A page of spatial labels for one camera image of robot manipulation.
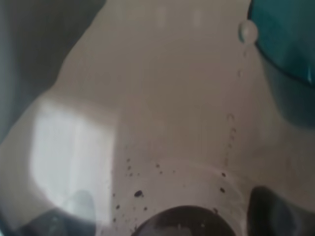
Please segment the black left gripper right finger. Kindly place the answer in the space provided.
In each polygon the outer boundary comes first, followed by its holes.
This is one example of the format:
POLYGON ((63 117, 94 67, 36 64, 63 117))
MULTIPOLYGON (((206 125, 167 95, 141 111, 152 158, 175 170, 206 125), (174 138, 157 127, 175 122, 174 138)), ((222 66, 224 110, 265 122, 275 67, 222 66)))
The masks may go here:
POLYGON ((249 236, 313 236, 315 213, 298 207, 271 189, 251 190, 247 211, 249 236))

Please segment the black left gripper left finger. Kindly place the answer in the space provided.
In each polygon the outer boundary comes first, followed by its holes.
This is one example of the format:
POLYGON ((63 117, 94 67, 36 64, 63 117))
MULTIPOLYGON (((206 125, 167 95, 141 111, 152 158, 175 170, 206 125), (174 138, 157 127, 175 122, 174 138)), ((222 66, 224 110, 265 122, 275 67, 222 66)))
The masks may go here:
POLYGON ((94 236, 95 204, 92 195, 80 190, 56 207, 14 231, 16 236, 94 236))

